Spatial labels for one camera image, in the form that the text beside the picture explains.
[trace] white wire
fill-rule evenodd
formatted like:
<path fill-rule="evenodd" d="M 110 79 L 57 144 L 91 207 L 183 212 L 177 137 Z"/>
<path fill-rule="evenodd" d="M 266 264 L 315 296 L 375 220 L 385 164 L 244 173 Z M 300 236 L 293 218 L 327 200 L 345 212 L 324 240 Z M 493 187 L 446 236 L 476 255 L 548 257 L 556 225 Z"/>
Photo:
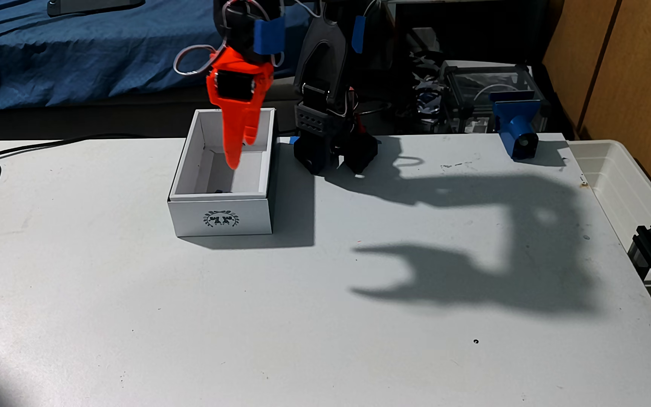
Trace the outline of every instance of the white wire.
<path fill-rule="evenodd" d="M 346 115 L 348 115 L 348 90 L 346 90 L 346 93 L 343 95 L 343 99 L 344 99 L 344 103 L 346 105 L 345 106 L 346 109 L 345 109 L 345 111 L 343 112 L 342 115 L 340 113 L 336 112 L 335 110 L 331 110 L 331 109 L 326 109 L 326 110 L 329 111 L 330 113 L 333 113 L 336 116 L 345 117 Z"/>
<path fill-rule="evenodd" d="M 519 91 L 519 89 L 514 88 L 514 87 L 511 86 L 511 85 L 506 85 L 505 83 L 494 83 L 493 85 L 486 86 L 486 87 L 484 87 L 482 90 L 479 90 L 479 93 L 477 93 L 476 96 L 474 96 L 474 100 L 476 101 L 476 98 L 478 98 L 479 95 L 481 95 L 481 93 L 482 93 L 484 90 L 487 90 L 488 88 L 493 88 L 494 86 L 506 86 L 507 88 L 512 88 L 512 89 L 514 89 L 514 90 L 516 90 L 516 91 Z"/>
<path fill-rule="evenodd" d="M 199 44 L 199 45 L 191 45 L 188 46 L 181 51 L 177 53 L 177 56 L 175 57 L 175 60 L 172 61 L 172 69 L 175 70 L 175 72 L 179 73 L 180 75 L 183 76 L 190 76 L 190 75 L 197 75 L 200 73 L 203 73 L 206 71 L 215 60 L 217 60 L 220 57 L 220 53 L 225 49 L 225 42 L 227 42 L 226 38 L 223 38 L 223 43 L 220 45 L 220 48 L 215 49 L 214 46 L 212 45 L 205 45 L 205 44 Z M 200 69 L 190 71 L 190 72 L 181 72 L 180 69 L 178 69 L 178 66 L 180 65 L 180 62 L 182 61 L 182 58 L 185 56 L 190 51 L 193 51 L 194 49 L 208 49 L 211 51 L 211 56 L 210 59 L 205 62 L 205 64 L 200 67 Z"/>
<path fill-rule="evenodd" d="M 360 101 L 358 100 L 358 94 L 356 93 L 356 90 L 354 88 L 349 88 L 348 92 L 353 92 L 353 112 L 356 111 L 356 108 L 360 104 Z"/>
<path fill-rule="evenodd" d="M 230 27 L 228 27 L 227 17 L 225 15 L 225 11 L 227 10 L 227 8 L 230 5 L 232 5 L 235 2 L 239 2 L 239 1 L 244 1 L 244 2 L 247 2 L 247 3 L 253 3 L 256 7 L 258 7 L 260 12 L 266 18 L 266 21 L 270 21 L 270 17 L 267 15 L 267 12 L 265 11 L 265 9 L 256 0 L 228 0 L 223 5 L 223 9 L 222 9 L 223 26 L 226 29 L 230 29 Z M 284 0 L 281 0 L 280 3 L 281 3 L 281 12 L 283 12 L 285 10 Z M 188 47 L 182 49 L 181 51 L 179 51 L 177 53 L 177 56 L 175 57 L 175 60 L 172 62 L 172 69 L 174 69 L 175 72 L 177 72 L 177 73 L 179 73 L 180 75 L 183 75 L 183 76 L 197 75 L 197 74 L 203 73 L 205 70 L 207 70 L 212 65 L 213 62 L 215 62 L 215 60 L 217 60 L 220 57 L 220 53 L 223 51 L 223 49 L 225 49 L 226 42 L 227 42 L 227 37 L 223 38 L 223 43 L 220 45 L 220 48 L 218 48 L 218 49 L 215 49 L 215 47 L 212 46 L 212 45 L 205 45 L 205 44 L 198 44 L 198 45 L 188 46 Z M 214 55 L 212 55 L 210 57 L 210 59 L 207 62 L 205 62 L 205 64 L 202 67 L 200 67 L 200 69 L 190 71 L 190 72 L 182 72 L 182 71 L 180 71 L 180 69 L 178 69 L 178 66 L 180 65 L 180 62 L 182 61 L 182 58 L 185 57 L 185 55 L 188 52 L 193 51 L 194 49 L 208 49 L 208 50 L 211 51 L 211 53 L 214 53 Z M 271 64 L 273 64 L 273 66 L 275 68 L 280 67 L 281 65 L 283 65 L 283 62 L 285 61 L 285 52 L 281 51 L 280 56 L 281 56 L 280 61 L 277 64 L 276 64 L 275 55 L 270 56 L 270 62 L 271 62 Z"/>
<path fill-rule="evenodd" d="M 313 17 L 315 17 L 315 18 L 319 18 L 319 17 L 320 17 L 320 15 L 315 14 L 315 13 L 313 12 L 313 10 L 310 9 L 309 6 L 306 6 L 306 5 L 304 5 L 303 3 L 301 3 L 300 0 L 294 0 L 294 1 L 295 1 L 297 4 L 303 6 L 304 9 L 308 10 L 308 12 L 310 13 L 310 15 L 312 15 Z"/>
<path fill-rule="evenodd" d="M 281 61 L 278 62 L 277 65 L 276 65 L 276 56 L 275 55 L 270 56 L 270 62 L 271 64 L 273 64 L 274 68 L 279 68 L 281 65 L 283 65 L 283 61 L 285 61 L 285 52 L 281 51 L 280 56 L 281 56 Z"/>
<path fill-rule="evenodd" d="M 366 7 L 366 11 L 363 12 L 363 16 L 366 17 L 368 14 L 368 9 L 373 5 L 373 3 L 378 2 L 378 4 L 381 3 L 380 0 L 371 0 L 371 3 L 368 3 L 368 6 Z"/>

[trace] white plastic container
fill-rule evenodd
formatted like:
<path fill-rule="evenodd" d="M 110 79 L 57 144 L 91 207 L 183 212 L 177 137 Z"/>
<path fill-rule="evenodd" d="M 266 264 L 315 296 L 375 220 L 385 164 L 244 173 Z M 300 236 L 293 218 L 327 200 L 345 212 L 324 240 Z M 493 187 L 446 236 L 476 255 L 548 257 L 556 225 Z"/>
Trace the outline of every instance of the white plastic container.
<path fill-rule="evenodd" d="M 637 227 L 651 226 L 651 181 L 618 141 L 569 141 L 569 148 L 628 251 Z M 645 285 L 651 295 L 651 271 Z"/>

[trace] bed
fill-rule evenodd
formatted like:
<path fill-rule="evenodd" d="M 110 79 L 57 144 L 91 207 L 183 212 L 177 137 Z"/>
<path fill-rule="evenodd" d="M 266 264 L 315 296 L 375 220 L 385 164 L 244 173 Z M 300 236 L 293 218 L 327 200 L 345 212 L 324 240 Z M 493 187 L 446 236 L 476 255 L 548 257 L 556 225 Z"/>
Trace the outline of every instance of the bed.
<path fill-rule="evenodd" d="M 0 0 L 0 109 L 81 104 L 124 93 L 197 86 L 172 70 L 177 52 L 219 45 L 210 0 L 146 0 L 134 9 L 49 17 L 46 0 Z M 286 11 L 286 60 L 292 75 L 308 27 L 300 6 Z M 195 69 L 208 53 L 188 55 Z"/>

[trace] white box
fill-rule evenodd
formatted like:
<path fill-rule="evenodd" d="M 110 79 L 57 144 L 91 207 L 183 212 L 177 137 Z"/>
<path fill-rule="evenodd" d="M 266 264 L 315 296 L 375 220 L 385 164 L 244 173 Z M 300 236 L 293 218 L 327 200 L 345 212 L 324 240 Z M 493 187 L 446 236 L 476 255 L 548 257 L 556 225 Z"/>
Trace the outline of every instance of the white box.
<path fill-rule="evenodd" d="M 223 152 L 221 110 L 195 110 L 167 200 L 175 235 L 273 232 L 274 202 L 268 192 L 275 190 L 270 187 L 275 119 L 276 109 L 260 110 L 255 143 L 243 145 L 240 166 L 233 171 Z"/>
<path fill-rule="evenodd" d="M 622 247 L 628 251 L 637 227 L 651 226 L 651 181 L 618 141 L 568 143 Z M 645 287 L 651 295 L 651 270 Z"/>

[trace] box logo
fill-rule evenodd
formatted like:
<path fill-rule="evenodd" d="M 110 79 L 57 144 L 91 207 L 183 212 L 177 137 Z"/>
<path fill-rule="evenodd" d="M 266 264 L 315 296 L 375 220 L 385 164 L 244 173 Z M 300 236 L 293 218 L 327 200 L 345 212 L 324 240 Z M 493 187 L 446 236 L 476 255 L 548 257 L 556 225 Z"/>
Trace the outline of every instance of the box logo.
<path fill-rule="evenodd" d="M 230 226 L 235 227 L 240 223 L 240 218 L 231 211 L 209 211 L 205 214 L 203 222 L 210 227 Z"/>

